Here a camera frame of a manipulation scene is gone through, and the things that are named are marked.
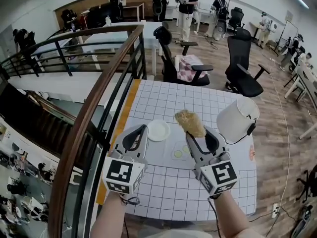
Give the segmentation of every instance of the wooden floor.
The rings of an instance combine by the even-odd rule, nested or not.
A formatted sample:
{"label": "wooden floor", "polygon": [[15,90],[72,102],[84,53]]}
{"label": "wooden floor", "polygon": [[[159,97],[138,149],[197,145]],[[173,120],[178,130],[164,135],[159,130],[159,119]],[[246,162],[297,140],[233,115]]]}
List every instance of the wooden floor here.
{"label": "wooden floor", "polygon": [[[170,22],[169,24],[173,37],[177,38],[178,34],[175,22]],[[204,32],[205,30],[206,26],[201,26],[201,31]],[[211,84],[208,87],[224,90],[226,82],[224,73],[230,63],[227,39],[225,38],[219,42],[215,42],[218,50],[213,49],[202,35],[197,36],[193,31],[191,31],[190,41],[198,42],[199,46],[190,48],[188,54],[195,54],[204,64],[212,64],[214,66],[214,70],[210,73]],[[182,52],[181,47],[175,43],[172,43],[170,48],[173,55],[181,54]],[[150,54],[147,55],[147,71],[151,74],[151,56],[149,55]],[[304,100],[299,103],[296,102],[299,93],[295,92],[291,94],[288,99],[284,99],[288,88],[283,88],[283,85],[291,78],[290,73],[281,71],[278,66],[274,65],[274,63],[266,57],[274,58],[277,61],[281,60],[281,58],[278,58],[269,50],[260,50],[255,44],[252,44],[249,67],[251,75],[256,75],[259,71],[258,64],[261,63],[271,69],[271,76],[275,84],[271,76],[264,73],[259,78],[259,83],[264,88],[264,92],[259,97],[253,98],[261,114],[257,122],[257,128],[253,132],[258,170],[257,210],[253,216],[249,217],[249,220],[270,213],[273,203],[280,202],[286,183],[289,155],[288,135],[275,87],[278,91],[287,119],[291,156],[289,178],[282,207],[288,211],[290,216],[297,219],[298,211],[303,205],[301,201],[295,201],[295,198],[301,193],[303,186],[296,182],[296,179],[298,177],[304,179],[304,170],[311,170],[314,165],[317,164],[316,137],[313,136],[313,139],[304,140],[299,140],[298,137],[313,125],[313,122],[317,122],[317,117],[308,98],[304,98]],[[158,61],[158,75],[155,79],[162,80],[162,75],[160,74],[162,63],[159,57]],[[315,207],[317,205],[316,200],[311,198],[308,202],[312,203]],[[144,221],[146,219],[127,216],[126,220],[130,237],[136,238],[138,230],[144,227]],[[252,227],[261,235],[265,236],[273,222],[274,219],[268,215],[252,222]],[[169,229],[172,224],[171,222],[164,222],[163,228]],[[215,222],[197,222],[197,224],[200,229],[210,232],[213,237],[218,237],[217,233],[211,232],[212,230],[216,230]],[[307,234],[303,237],[309,237],[313,228],[316,227],[317,221],[311,221],[307,228]],[[268,237],[290,237],[293,228],[294,221],[282,212]]]}

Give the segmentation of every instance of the glass railing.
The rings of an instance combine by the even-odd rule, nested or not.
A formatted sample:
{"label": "glass railing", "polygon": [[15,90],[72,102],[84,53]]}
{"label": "glass railing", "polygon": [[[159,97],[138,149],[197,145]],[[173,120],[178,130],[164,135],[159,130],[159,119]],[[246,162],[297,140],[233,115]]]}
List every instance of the glass railing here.
{"label": "glass railing", "polygon": [[[87,67],[82,66],[83,64],[93,65],[93,67],[98,64],[101,68],[101,70],[96,70],[100,71],[101,74],[77,116],[63,112],[53,103],[36,95],[32,97],[37,105],[40,105],[53,116],[71,124],[72,127],[65,140],[61,158],[55,166],[48,169],[49,173],[52,174],[51,182],[42,178],[39,181],[39,178],[36,178],[37,174],[35,174],[30,179],[30,184],[33,185],[28,187],[26,198],[24,198],[24,195],[16,199],[19,208],[24,204],[23,199],[30,204],[29,198],[32,200],[33,197],[35,198],[33,202],[46,203],[45,208],[40,211],[40,215],[45,221],[40,219],[35,222],[30,217],[31,212],[26,213],[25,211],[24,214],[23,209],[21,209],[23,217],[17,218],[19,223],[14,224],[15,228],[19,228],[19,234],[27,237],[89,237],[90,225],[92,224],[90,219],[103,163],[110,148],[121,108],[133,80],[146,79],[143,27],[143,25],[125,25],[69,33],[48,39],[1,62],[0,74],[2,78],[7,80],[15,76],[23,77],[26,74],[39,76],[42,73],[67,72],[71,76],[75,72],[94,71],[93,69],[85,69]],[[66,47],[60,45],[60,42],[65,39],[111,32],[125,32],[128,36],[125,42],[115,43],[120,46],[116,52],[105,51],[89,53],[89,55],[87,53],[71,54],[73,57],[105,55],[106,60],[74,62],[73,59],[68,59],[70,55],[67,54]],[[98,42],[98,45],[101,44],[109,44],[109,42]],[[41,47],[47,45],[52,46],[49,51],[41,49]],[[67,49],[83,46],[86,45],[75,44],[68,46]],[[58,56],[44,56],[52,50],[57,52]],[[31,57],[32,61],[24,57],[24,54],[28,56],[30,51],[33,51],[32,54],[34,55]],[[120,78],[116,80],[114,88],[113,86],[109,87],[109,83],[116,72],[121,72]],[[94,126],[92,117],[105,92],[110,92],[111,95],[100,117],[98,126]],[[80,163],[81,168],[76,167],[76,163]],[[20,225],[22,219],[30,220],[32,224]]]}
{"label": "glass railing", "polygon": [[[71,234],[71,237],[89,237],[90,219],[103,163],[110,148],[121,108],[133,80],[146,78],[143,25],[125,26],[120,31],[127,31],[128,39],[110,60],[108,70],[102,72],[83,104],[59,161],[50,202],[48,232],[52,238],[68,237],[67,234]],[[102,95],[107,91],[114,73],[119,66],[122,66],[124,60],[127,60],[127,63],[115,88],[111,89],[111,96],[97,127],[99,136],[85,143],[85,131],[91,123],[95,109]],[[85,165],[78,178],[79,184],[73,188],[69,181],[74,173],[74,163],[87,147],[89,154],[85,156]]]}

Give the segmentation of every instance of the office chair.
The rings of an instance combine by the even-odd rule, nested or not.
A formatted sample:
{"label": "office chair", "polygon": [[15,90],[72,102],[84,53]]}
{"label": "office chair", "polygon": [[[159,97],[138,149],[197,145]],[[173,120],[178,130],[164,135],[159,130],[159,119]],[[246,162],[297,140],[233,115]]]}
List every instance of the office chair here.
{"label": "office chair", "polygon": [[242,12],[242,9],[235,7],[231,10],[231,18],[229,20],[229,25],[233,27],[233,31],[235,32],[238,27],[244,27],[245,24],[241,26],[241,21],[244,17],[244,13]]}
{"label": "office chair", "polygon": [[308,170],[305,170],[304,174],[306,174],[306,181],[297,178],[297,181],[300,181],[304,185],[304,189],[302,194],[296,198],[296,201],[300,200],[301,197],[306,193],[305,200],[303,200],[303,203],[305,203],[310,196],[309,191],[311,191],[311,194],[313,197],[317,196],[317,165],[313,168],[311,173],[308,176]]}
{"label": "office chair", "polygon": [[[193,85],[193,86],[204,86],[209,85],[210,81],[208,75],[199,78],[203,71],[212,71],[212,65],[193,65],[192,70],[196,72],[193,80],[191,82],[186,82],[177,78],[177,71],[172,59],[171,51],[168,45],[172,41],[172,34],[165,27],[161,26],[154,31],[154,36],[158,39],[162,49],[164,51],[164,56],[161,56],[164,62],[164,70],[162,71],[164,82]],[[183,56],[187,55],[190,46],[197,46],[196,42],[182,42],[180,44],[183,50]]]}
{"label": "office chair", "polygon": [[106,18],[102,17],[99,6],[91,7],[87,14],[87,28],[103,27],[106,24]]}
{"label": "office chair", "polygon": [[251,39],[250,32],[243,28],[237,28],[236,35],[228,37],[230,65],[225,74],[229,82],[226,82],[225,86],[234,93],[246,97],[255,97],[261,94],[263,88],[257,82],[257,79],[264,71],[270,74],[261,64],[259,64],[261,69],[254,78],[248,72]]}

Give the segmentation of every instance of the white plate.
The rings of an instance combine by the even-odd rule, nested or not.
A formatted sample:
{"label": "white plate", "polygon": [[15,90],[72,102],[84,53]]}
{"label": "white plate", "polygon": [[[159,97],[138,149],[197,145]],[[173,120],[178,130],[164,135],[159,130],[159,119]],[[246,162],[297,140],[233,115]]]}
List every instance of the white plate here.
{"label": "white plate", "polygon": [[149,140],[161,142],[166,140],[170,134],[169,125],[163,120],[153,120],[148,124]]}

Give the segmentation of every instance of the sponge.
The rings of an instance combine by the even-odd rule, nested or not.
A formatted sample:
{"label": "sponge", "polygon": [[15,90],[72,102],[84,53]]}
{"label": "sponge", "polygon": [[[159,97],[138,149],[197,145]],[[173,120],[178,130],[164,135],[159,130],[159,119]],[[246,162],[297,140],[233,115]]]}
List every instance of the sponge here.
{"label": "sponge", "polygon": [[185,132],[189,132],[193,137],[205,137],[206,130],[199,116],[188,110],[181,110],[175,114],[175,118]]}

